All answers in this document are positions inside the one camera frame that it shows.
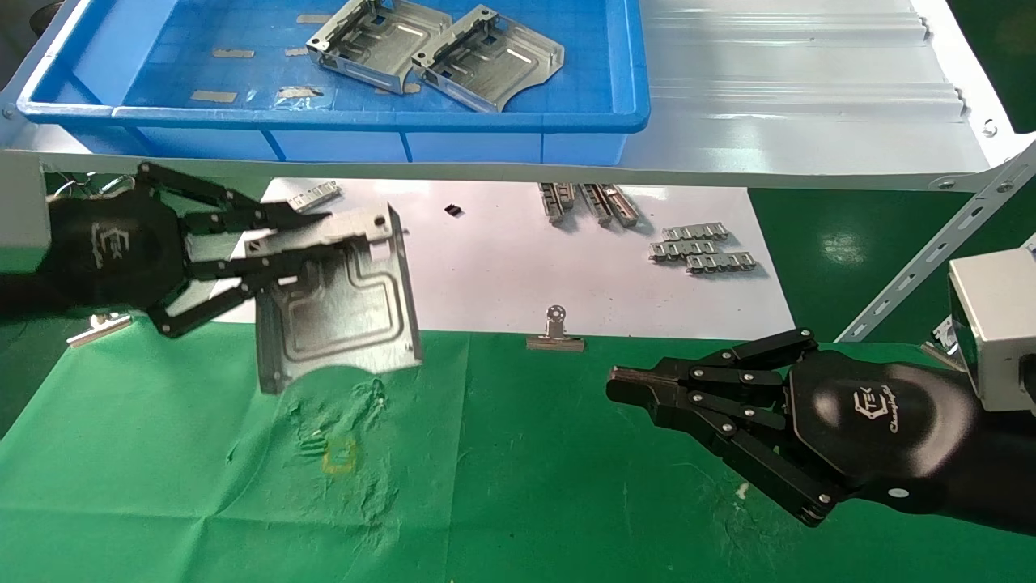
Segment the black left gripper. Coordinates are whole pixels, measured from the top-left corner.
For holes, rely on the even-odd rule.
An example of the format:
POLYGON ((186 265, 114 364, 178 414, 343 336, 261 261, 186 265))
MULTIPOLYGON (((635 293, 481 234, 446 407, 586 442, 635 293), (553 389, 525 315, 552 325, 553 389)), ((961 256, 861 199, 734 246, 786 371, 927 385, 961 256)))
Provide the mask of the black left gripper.
POLYGON ((281 278, 297 276, 308 263, 340 254, 344 244, 289 249, 226 261, 188 262, 184 235, 222 235, 248 230, 295 230, 330 217, 300 213, 287 202, 261 203, 231 190, 153 162, 138 166, 136 185, 148 194, 171 194, 212 207, 178 215, 147 194, 57 199, 48 205, 51 244, 45 254, 48 313, 88 309, 151 309, 160 334, 186 336, 240 307, 281 278), (236 287, 170 314, 189 281, 237 278, 236 287))

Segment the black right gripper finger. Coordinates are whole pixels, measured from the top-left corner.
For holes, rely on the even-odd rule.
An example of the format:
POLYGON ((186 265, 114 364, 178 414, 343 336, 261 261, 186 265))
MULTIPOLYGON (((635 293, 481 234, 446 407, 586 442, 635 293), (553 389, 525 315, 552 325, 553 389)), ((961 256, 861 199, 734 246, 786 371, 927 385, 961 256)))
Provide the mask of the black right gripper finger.
POLYGON ((665 357, 650 369, 612 368, 606 393, 620 403, 675 403, 678 396, 689 401, 693 392, 774 403, 784 383, 780 370, 818 348, 813 332, 799 328, 720 348, 702 358, 665 357))

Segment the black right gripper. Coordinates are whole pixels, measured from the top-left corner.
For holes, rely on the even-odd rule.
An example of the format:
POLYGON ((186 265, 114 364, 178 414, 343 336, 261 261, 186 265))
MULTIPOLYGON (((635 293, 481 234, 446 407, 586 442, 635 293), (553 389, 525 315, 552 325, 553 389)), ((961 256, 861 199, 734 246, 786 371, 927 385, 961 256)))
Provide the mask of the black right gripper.
POLYGON ((788 398, 792 424, 710 393, 653 393, 648 414, 809 527, 848 496, 904 513, 947 509, 951 465, 981 413, 963 374, 813 353, 788 370, 788 398))

